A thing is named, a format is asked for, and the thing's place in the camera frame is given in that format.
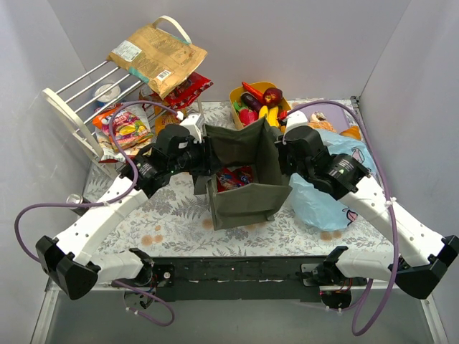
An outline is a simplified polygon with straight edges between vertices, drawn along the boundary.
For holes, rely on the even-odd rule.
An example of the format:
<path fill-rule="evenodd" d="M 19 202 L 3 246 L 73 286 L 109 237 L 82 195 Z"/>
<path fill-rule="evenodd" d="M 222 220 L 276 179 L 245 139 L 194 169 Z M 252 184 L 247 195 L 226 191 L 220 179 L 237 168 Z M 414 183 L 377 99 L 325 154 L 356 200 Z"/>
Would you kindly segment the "green canvas tote bag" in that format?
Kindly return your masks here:
<path fill-rule="evenodd" d="M 241 130 L 213 125 L 205 129 L 219 162 L 202 182 L 214 229 L 272 221 L 291 192 L 280 171 L 275 129 L 265 119 Z"/>

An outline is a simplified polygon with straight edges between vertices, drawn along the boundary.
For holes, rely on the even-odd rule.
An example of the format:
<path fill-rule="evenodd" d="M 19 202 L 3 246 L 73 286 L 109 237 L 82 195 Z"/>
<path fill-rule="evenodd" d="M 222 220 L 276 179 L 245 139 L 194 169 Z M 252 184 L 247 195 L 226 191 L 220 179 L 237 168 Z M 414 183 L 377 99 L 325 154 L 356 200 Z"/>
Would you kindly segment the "yellow banana bunch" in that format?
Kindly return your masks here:
<path fill-rule="evenodd" d="M 271 127 L 280 128 L 281 124 L 278 121 L 279 113 L 280 112 L 279 112 L 279 107 L 278 106 L 274 106 L 272 108 L 269 108 L 267 105 L 263 105 L 260 108 L 260 110 L 258 112 L 258 115 L 259 115 L 259 118 L 266 119 L 268 124 Z"/>

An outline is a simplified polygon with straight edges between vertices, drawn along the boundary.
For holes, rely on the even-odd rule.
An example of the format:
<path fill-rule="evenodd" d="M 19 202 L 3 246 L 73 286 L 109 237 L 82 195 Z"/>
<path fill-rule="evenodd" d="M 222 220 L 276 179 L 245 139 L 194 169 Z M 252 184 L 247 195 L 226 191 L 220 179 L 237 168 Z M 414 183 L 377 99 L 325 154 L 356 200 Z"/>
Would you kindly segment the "red candy bag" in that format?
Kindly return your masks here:
<path fill-rule="evenodd" d="M 253 169 L 242 166 L 234 170 L 223 168 L 216 174 L 217 191 L 230 191 L 253 182 Z"/>

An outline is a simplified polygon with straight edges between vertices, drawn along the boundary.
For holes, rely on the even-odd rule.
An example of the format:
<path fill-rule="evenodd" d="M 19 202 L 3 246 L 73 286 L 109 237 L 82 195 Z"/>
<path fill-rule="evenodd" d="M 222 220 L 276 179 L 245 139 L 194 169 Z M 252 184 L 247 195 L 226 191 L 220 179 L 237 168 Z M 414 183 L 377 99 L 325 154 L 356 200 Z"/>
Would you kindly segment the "light blue plastic bag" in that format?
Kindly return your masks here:
<path fill-rule="evenodd" d="M 329 153 L 348 154 L 368 168 L 373 176 L 377 175 L 376 165 L 364 142 L 329 130 L 319 129 L 318 132 Z M 345 229 L 358 219 L 355 211 L 315 189 L 297 173 L 290 177 L 289 185 L 292 188 L 290 205 L 295 215 L 308 226 L 321 231 L 336 231 Z"/>

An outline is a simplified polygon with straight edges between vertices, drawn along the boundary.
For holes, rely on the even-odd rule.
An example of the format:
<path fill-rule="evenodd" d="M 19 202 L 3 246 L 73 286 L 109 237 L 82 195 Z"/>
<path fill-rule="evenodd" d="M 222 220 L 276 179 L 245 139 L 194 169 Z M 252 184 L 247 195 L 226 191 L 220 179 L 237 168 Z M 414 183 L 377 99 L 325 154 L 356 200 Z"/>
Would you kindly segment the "brown paper snack bag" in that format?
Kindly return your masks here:
<path fill-rule="evenodd" d="M 206 56 L 205 49 L 148 24 L 112 49 L 107 60 L 146 83 L 164 99 Z"/>

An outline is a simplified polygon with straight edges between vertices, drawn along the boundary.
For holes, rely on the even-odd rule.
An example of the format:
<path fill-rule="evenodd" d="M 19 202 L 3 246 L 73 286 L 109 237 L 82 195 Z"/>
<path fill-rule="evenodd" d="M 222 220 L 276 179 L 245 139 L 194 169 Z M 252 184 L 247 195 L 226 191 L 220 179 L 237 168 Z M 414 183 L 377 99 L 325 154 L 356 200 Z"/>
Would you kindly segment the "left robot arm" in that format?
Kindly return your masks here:
<path fill-rule="evenodd" d="M 146 203 L 170 178 L 187 172 L 210 176 L 219 165 L 208 137 L 197 140 L 182 125 L 167 125 L 156 142 L 142 148 L 100 198 L 55 238 L 36 243 L 44 272 L 71 299 L 78 300 L 102 283 L 122 280 L 143 287 L 153 278 L 153 260 L 137 248 L 102 255 L 96 250 L 132 211 Z"/>

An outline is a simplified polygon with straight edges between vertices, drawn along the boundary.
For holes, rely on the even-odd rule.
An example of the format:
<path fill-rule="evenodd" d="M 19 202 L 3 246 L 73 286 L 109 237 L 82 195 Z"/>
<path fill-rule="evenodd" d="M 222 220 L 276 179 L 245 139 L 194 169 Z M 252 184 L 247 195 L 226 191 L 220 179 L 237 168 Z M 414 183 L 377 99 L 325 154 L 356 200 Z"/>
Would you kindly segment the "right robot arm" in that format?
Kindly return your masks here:
<path fill-rule="evenodd" d="M 366 278 L 390 281 L 425 300 L 458 257 L 458 238 L 443 236 L 418 221 L 395 199 L 388 200 L 369 169 L 347 154 L 331 154 L 317 130 L 286 131 L 275 143 L 282 173 L 297 173 L 313 187 L 355 211 L 393 246 L 392 254 L 335 248 L 306 277 L 320 285 Z"/>

